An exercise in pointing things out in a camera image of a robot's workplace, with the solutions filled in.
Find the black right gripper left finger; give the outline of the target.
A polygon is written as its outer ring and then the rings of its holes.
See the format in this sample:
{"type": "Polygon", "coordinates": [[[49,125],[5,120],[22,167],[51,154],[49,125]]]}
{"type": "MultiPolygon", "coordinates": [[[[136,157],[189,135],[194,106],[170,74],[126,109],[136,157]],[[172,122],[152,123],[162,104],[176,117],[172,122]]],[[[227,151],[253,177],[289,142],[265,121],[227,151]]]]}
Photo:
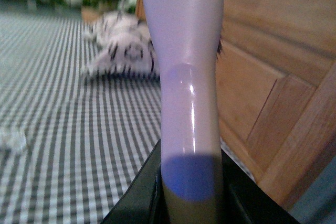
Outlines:
{"type": "Polygon", "coordinates": [[[158,141],[134,180],[102,223],[168,223],[158,141]]]}

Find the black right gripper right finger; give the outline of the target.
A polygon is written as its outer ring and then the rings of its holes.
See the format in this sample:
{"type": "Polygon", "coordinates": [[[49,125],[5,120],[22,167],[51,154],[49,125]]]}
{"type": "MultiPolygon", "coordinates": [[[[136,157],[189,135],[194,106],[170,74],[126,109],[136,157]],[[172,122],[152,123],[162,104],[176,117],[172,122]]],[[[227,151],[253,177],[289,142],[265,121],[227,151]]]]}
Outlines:
{"type": "Polygon", "coordinates": [[[224,223],[298,223],[222,151],[224,223]]]}

